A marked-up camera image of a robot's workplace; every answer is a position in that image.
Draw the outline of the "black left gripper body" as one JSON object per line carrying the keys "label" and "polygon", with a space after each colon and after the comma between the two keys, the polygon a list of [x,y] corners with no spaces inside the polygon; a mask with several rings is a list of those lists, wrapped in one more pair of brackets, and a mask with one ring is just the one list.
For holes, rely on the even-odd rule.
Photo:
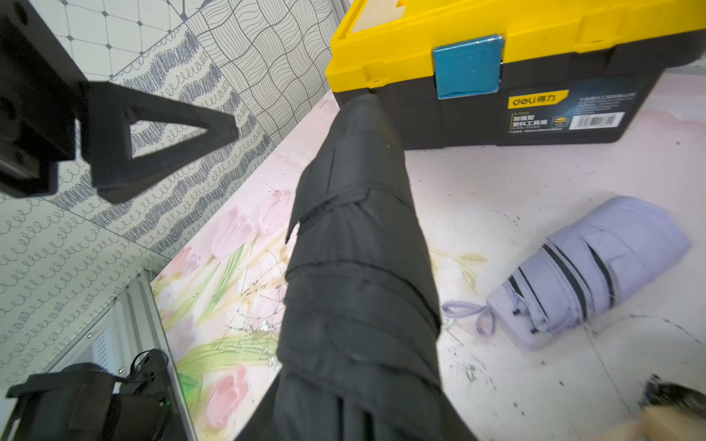
{"label": "black left gripper body", "polygon": [[1,3],[1,191],[51,196],[76,158],[88,79],[29,1]]}

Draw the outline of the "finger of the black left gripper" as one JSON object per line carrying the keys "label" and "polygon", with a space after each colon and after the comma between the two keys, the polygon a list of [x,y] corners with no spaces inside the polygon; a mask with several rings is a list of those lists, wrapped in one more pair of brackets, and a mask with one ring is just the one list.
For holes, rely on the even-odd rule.
{"label": "finger of the black left gripper", "polygon": [[93,189],[125,203],[239,138],[232,114],[112,83],[86,84],[81,156]]}

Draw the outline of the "black umbrella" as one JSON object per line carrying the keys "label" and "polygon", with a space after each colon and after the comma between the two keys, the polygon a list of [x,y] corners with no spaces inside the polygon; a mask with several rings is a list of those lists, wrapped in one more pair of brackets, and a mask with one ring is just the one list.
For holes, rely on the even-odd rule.
{"label": "black umbrella", "polygon": [[274,382],[243,440],[470,440],[441,385],[439,295],[402,144],[375,95],[296,189]]}

